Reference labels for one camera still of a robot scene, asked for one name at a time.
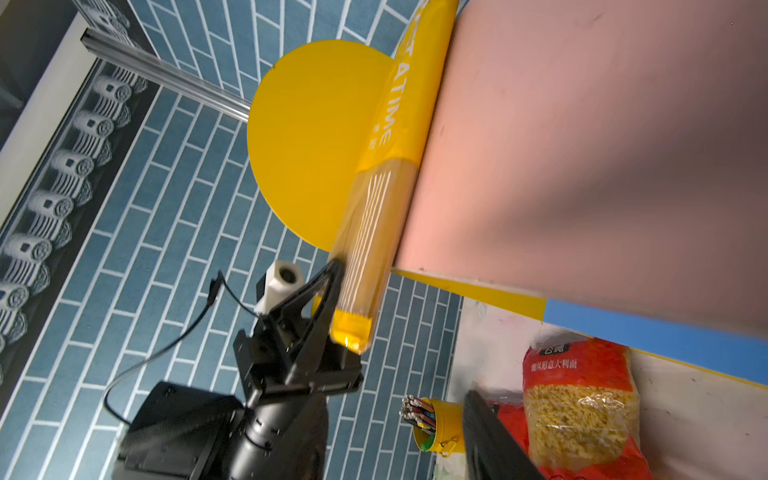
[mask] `pasta package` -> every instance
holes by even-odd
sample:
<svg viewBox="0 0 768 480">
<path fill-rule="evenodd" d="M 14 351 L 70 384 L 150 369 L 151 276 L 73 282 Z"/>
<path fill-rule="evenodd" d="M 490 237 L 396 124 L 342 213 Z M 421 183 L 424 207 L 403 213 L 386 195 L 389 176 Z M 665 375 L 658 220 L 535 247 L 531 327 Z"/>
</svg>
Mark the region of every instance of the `pasta package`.
<svg viewBox="0 0 768 480">
<path fill-rule="evenodd" d="M 627 347 L 601 339 L 531 347 L 523 405 L 528 455 L 547 478 L 650 480 Z"/>
</svg>

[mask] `yellow circle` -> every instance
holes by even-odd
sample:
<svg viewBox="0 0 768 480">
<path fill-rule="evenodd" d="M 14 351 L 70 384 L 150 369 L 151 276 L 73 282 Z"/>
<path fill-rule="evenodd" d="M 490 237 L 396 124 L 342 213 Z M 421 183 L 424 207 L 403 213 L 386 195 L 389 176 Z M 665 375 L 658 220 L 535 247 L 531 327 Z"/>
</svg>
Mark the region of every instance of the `yellow circle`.
<svg viewBox="0 0 768 480">
<path fill-rule="evenodd" d="M 274 213 L 330 250 L 392 59 L 351 41 L 310 43 L 264 77 L 248 117 L 248 154 Z"/>
</svg>

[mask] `black cable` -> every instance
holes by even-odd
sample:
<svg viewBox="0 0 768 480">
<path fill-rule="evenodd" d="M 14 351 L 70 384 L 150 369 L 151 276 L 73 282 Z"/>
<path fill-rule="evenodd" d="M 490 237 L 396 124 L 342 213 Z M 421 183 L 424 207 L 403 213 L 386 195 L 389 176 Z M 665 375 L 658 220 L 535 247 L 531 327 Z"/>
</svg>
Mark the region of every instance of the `black cable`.
<svg viewBox="0 0 768 480">
<path fill-rule="evenodd" d="M 227 285 L 227 281 L 224 279 L 224 274 L 219 271 L 219 275 L 215 280 L 210 281 L 210 286 L 208 288 L 208 298 L 205 302 L 205 308 L 203 308 L 203 311 L 200 312 L 200 315 L 197 316 L 197 318 L 187 327 L 186 330 L 184 330 L 181 335 L 178 336 L 173 342 L 167 344 L 162 349 L 158 350 L 156 353 L 153 353 L 151 356 L 147 357 L 146 359 L 140 361 L 136 365 L 132 366 L 131 368 L 125 370 L 124 372 L 120 373 L 116 377 L 114 377 L 114 380 L 112 380 L 109 385 L 107 385 L 106 390 L 104 391 L 104 399 L 102 403 L 104 404 L 104 409 L 107 410 L 113 417 L 115 417 L 120 422 L 123 422 L 125 425 L 131 426 L 131 423 L 122 415 L 115 412 L 115 410 L 109 405 L 109 394 L 112 391 L 112 389 L 120 382 L 125 380 L 127 377 L 129 377 L 133 372 L 136 372 L 137 370 L 141 369 L 143 366 L 149 365 L 150 363 L 154 362 L 158 358 L 160 358 L 165 353 L 168 353 L 171 349 L 173 349 L 176 345 L 178 345 L 182 340 L 187 338 L 190 333 L 192 333 L 192 330 L 195 329 L 196 326 L 200 325 L 200 322 L 203 321 L 203 317 L 205 317 L 205 314 L 208 313 L 209 308 L 213 306 L 213 304 L 216 302 L 216 297 L 219 294 L 219 290 L 221 286 L 224 285 L 224 288 L 227 290 L 227 292 L 230 293 L 232 298 L 234 298 L 237 303 L 248 313 L 250 313 L 253 316 L 257 316 L 257 314 L 247 308 L 243 303 L 240 301 L 239 298 L 234 294 L 232 289 L 230 289 L 230 286 Z"/>
</svg>

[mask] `pink board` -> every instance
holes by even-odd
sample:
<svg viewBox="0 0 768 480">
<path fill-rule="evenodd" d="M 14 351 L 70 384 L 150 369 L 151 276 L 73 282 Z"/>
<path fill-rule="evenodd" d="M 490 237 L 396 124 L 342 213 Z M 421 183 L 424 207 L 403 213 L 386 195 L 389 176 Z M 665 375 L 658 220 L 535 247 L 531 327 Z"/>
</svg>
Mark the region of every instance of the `pink board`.
<svg viewBox="0 0 768 480">
<path fill-rule="evenodd" d="M 768 336 L 766 18 L 469 2 L 396 266 Z"/>
</svg>

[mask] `yellow bucket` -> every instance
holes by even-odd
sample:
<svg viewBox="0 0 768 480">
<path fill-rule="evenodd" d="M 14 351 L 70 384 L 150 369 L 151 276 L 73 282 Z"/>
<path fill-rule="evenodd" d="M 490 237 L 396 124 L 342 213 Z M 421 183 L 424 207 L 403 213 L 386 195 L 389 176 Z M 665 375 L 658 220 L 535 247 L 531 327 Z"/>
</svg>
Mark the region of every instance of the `yellow bucket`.
<svg viewBox="0 0 768 480">
<path fill-rule="evenodd" d="M 413 427 L 413 439 L 422 452 L 435 452 L 448 458 L 452 453 L 465 453 L 462 428 L 463 403 L 441 402 L 429 399 L 435 407 L 435 434 L 429 435 Z"/>
</svg>

